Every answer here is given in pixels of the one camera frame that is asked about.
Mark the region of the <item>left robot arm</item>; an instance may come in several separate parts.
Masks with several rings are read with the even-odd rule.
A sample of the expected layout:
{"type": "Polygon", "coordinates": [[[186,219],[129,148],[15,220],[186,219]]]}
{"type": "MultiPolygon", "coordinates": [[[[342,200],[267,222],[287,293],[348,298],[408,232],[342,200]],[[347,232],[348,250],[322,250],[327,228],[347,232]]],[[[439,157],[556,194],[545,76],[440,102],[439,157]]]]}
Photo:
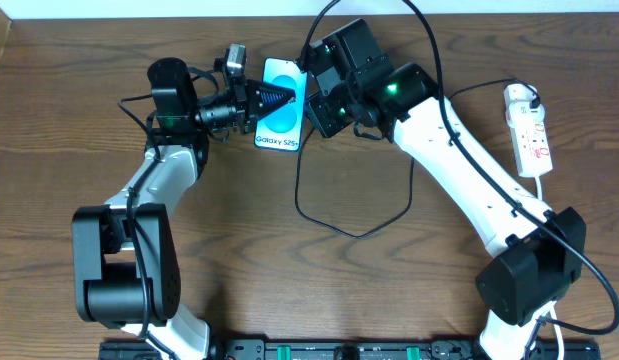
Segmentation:
{"type": "Polygon", "coordinates": [[[147,71],[155,110],[138,124],[144,160],[125,187],[72,218],[75,305],[98,322],[145,341],[160,359],[222,359],[210,326],[181,302],[170,217],[201,177],[219,133],[255,130],[294,102],[294,90],[251,80],[229,60],[211,71],[163,58],[147,71]]]}

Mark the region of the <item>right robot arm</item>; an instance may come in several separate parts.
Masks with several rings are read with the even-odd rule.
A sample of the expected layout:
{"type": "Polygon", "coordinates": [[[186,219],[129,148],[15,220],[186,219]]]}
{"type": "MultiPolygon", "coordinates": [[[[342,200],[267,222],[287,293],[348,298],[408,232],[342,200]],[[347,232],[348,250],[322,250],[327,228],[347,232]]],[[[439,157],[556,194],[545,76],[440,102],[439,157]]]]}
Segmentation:
{"type": "Polygon", "coordinates": [[[317,82],[305,110],[322,136],[353,127],[397,145],[458,205],[491,258],[476,279],[489,310],[479,354],[530,358],[539,328],[581,275],[582,217],[518,184],[460,121],[440,77],[414,63],[395,67],[365,21],[307,38],[298,64],[317,82]]]}

